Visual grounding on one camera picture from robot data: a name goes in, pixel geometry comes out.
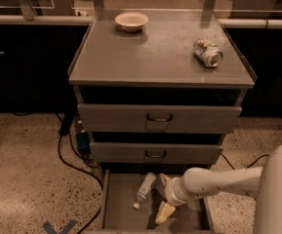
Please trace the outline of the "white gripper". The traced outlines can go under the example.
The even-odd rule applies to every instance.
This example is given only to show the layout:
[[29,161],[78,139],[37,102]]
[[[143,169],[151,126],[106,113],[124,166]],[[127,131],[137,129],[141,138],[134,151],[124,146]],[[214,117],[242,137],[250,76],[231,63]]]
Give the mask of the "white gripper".
[[164,223],[176,210],[176,207],[184,205],[188,201],[188,193],[183,182],[183,177],[172,177],[159,175],[162,184],[165,186],[164,194],[167,202],[160,204],[158,214],[155,218],[156,224]]

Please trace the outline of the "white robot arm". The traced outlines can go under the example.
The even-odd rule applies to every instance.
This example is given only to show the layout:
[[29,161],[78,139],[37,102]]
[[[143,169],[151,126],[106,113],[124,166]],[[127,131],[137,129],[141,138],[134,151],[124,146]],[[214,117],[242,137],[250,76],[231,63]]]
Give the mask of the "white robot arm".
[[262,167],[220,172],[190,168],[181,176],[160,177],[165,200],[155,218],[158,224],[191,199],[225,192],[257,200],[253,234],[282,234],[282,145],[270,153]]

